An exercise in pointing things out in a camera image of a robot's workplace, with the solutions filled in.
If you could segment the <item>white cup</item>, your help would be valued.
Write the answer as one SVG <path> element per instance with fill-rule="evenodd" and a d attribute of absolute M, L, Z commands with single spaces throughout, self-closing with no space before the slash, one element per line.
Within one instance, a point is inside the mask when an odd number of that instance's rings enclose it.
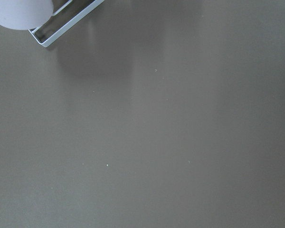
<path fill-rule="evenodd" d="M 28 30 L 45 24 L 54 10 L 52 0 L 0 0 L 0 25 Z"/>

